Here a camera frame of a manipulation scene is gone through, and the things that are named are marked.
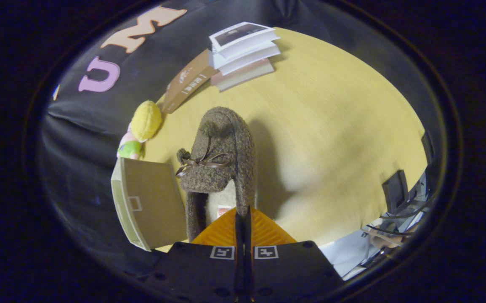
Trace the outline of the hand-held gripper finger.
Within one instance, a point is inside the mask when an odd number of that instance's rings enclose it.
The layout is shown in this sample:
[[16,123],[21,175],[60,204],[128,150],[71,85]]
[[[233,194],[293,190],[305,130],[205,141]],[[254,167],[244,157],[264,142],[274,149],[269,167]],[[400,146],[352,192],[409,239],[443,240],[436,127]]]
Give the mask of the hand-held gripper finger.
[[317,303],[344,284],[316,243],[295,240],[254,207],[245,219],[244,243],[252,303]]
[[243,246],[235,208],[190,243],[177,242],[147,276],[146,287],[168,303],[234,303]]

